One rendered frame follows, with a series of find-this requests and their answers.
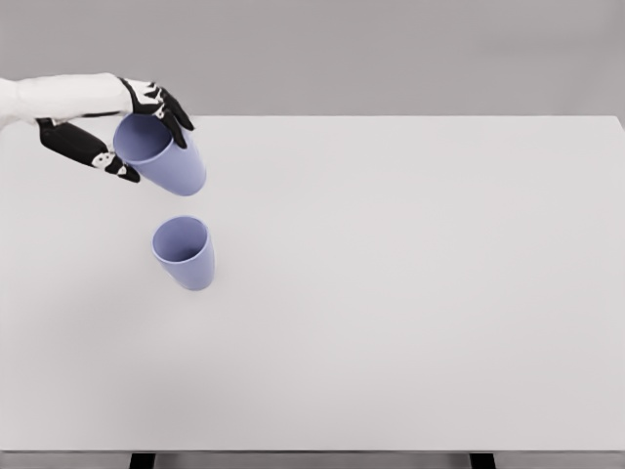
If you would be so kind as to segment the lavender blue plastic cup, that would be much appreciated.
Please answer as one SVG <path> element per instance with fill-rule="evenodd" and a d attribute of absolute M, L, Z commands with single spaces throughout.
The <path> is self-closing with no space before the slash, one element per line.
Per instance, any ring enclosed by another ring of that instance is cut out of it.
<path fill-rule="evenodd" d="M 184 130 L 183 136 L 184 149 L 156 117 L 128 114 L 115 129 L 113 147 L 144 178 L 167 192 L 190 196 L 203 189 L 207 173 L 190 131 Z"/>
<path fill-rule="evenodd" d="M 196 217 L 176 216 L 161 223 L 153 233 L 151 250 L 165 272 L 187 290 L 202 290 L 214 280 L 212 237 Z"/>

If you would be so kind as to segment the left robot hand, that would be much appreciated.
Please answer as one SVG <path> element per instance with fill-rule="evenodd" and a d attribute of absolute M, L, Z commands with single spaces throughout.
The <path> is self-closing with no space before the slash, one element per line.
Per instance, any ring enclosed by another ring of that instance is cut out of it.
<path fill-rule="evenodd" d="M 22 122 L 35 126 L 41 145 L 81 165 L 138 183 L 141 175 L 101 139 L 74 125 L 76 118 L 151 115 L 172 133 L 181 148 L 183 131 L 194 125 L 180 102 L 154 81 L 110 72 L 25 78 L 18 85 Z"/>

